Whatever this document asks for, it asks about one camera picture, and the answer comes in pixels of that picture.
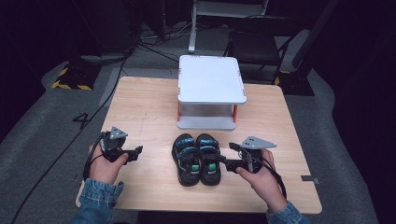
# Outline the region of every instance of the shoe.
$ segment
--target shoe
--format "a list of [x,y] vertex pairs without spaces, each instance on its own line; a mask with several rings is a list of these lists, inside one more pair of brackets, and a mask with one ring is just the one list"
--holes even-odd
[[185,187],[196,185],[201,175],[200,156],[190,134],[183,133],[175,140],[172,157],[177,166],[178,182]]
[[201,182],[208,186],[215,186],[221,180],[218,154],[219,142],[207,133],[198,136],[195,145],[201,156]]

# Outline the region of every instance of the wooden table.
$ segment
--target wooden table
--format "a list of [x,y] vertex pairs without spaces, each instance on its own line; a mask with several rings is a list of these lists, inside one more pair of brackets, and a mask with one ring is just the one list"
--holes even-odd
[[294,129],[282,90],[277,86],[245,84],[247,102],[238,108],[233,131],[182,130],[177,127],[177,80],[122,77],[108,110],[103,131],[116,126],[129,136],[124,149],[142,145],[137,161],[123,166],[118,181],[125,183],[117,208],[157,211],[264,212],[266,203],[249,183],[221,164],[221,182],[183,187],[171,156],[182,133],[209,133],[220,142],[221,154],[239,159],[229,142],[242,143],[249,135],[277,143],[271,148],[282,175],[288,200],[302,213],[317,214],[321,204]]

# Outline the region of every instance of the denim jacket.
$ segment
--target denim jacket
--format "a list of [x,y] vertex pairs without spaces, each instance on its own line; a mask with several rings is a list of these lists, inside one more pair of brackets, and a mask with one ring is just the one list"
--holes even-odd
[[[114,186],[88,178],[79,197],[81,207],[71,223],[112,223],[113,207],[122,190],[122,182]],[[273,214],[267,213],[266,216],[270,224],[310,223],[291,202],[282,210]]]

